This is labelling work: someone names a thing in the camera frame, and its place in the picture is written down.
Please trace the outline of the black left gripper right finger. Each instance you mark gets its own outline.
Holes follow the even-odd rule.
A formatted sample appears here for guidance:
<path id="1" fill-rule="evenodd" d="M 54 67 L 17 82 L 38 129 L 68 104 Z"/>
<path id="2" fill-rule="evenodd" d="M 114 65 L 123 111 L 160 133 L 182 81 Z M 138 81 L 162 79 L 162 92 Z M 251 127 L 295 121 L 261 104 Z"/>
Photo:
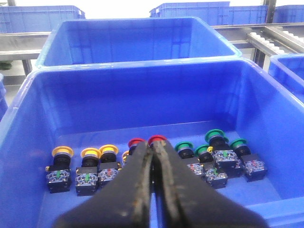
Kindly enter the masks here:
<path id="1" fill-rule="evenodd" d="M 152 143 L 161 228 L 267 228 L 259 214 L 221 195 L 193 173 L 167 140 Z"/>

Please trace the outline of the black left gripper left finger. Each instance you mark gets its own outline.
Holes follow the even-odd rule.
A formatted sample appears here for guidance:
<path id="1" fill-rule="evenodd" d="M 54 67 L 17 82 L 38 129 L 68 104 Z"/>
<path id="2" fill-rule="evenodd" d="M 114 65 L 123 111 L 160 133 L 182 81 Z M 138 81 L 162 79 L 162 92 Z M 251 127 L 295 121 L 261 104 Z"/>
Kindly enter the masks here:
<path id="1" fill-rule="evenodd" d="M 54 228 L 147 228 L 150 225 L 152 151 L 137 144 L 126 165 L 101 191 L 60 215 Z"/>

